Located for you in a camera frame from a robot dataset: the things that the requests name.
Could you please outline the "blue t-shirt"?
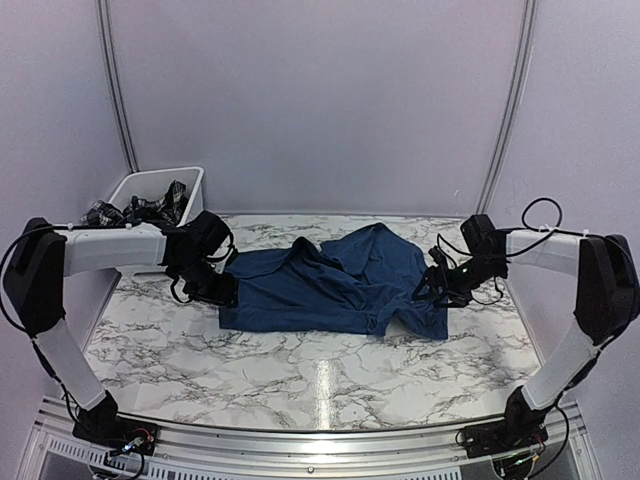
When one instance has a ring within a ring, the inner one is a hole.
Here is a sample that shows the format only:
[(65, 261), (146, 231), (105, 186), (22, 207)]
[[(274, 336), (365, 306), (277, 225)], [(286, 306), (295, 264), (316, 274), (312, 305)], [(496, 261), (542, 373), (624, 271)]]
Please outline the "blue t-shirt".
[(220, 308), (223, 329), (385, 335), (398, 319), (413, 334), (448, 337), (448, 316), (412, 293), (427, 266), (422, 250), (382, 223), (314, 245), (242, 252), (229, 271), (238, 303)]

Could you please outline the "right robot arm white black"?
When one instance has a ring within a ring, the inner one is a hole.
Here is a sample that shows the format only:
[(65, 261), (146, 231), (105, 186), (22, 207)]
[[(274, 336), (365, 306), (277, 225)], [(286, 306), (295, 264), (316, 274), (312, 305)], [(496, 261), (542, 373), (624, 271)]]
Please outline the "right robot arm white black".
[(475, 291), (512, 270), (531, 269), (563, 279), (569, 308), (564, 336), (542, 367), (510, 394), (495, 438), (515, 448), (545, 420), (568, 391), (591, 373), (603, 350), (639, 315), (639, 279), (626, 238), (569, 232), (559, 226), (498, 228), (488, 215), (461, 225), (464, 262), (448, 264), (439, 241), (412, 297), (436, 308), (468, 306)]

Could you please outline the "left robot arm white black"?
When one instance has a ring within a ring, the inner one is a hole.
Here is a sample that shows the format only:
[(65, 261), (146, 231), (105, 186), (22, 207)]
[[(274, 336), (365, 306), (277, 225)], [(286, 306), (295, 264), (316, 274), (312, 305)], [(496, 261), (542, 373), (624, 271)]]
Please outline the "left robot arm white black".
[(225, 267), (236, 256), (231, 230), (208, 211), (182, 226), (161, 220), (109, 227), (29, 220), (1, 260), (1, 308), (14, 309), (12, 326), (29, 337), (45, 371), (75, 401), (75, 436), (116, 445), (147, 429), (119, 416), (116, 400), (70, 333), (65, 279), (86, 271), (159, 266), (183, 286), (179, 301), (234, 307), (238, 281)]

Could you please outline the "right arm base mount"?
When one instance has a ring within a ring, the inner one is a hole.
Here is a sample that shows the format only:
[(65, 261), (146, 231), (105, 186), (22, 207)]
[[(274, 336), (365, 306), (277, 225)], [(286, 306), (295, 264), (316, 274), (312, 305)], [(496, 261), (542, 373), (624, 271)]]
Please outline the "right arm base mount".
[(547, 440), (548, 432), (543, 424), (534, 423), (512, 432), (507, 429), (505, 420), (465, 426), (455, 437), (469, 459), (541, 446)]

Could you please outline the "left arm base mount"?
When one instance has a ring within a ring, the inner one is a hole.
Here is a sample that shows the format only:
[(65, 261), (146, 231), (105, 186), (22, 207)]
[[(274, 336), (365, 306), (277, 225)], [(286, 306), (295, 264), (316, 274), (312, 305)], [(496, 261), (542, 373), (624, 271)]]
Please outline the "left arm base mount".
[(159, 426), (155, 423), (117, 417), (106, 433), (76, 423), (74, 437), (110, 448), (120, 454), (142, 453), (151, 456), (156, 448)]

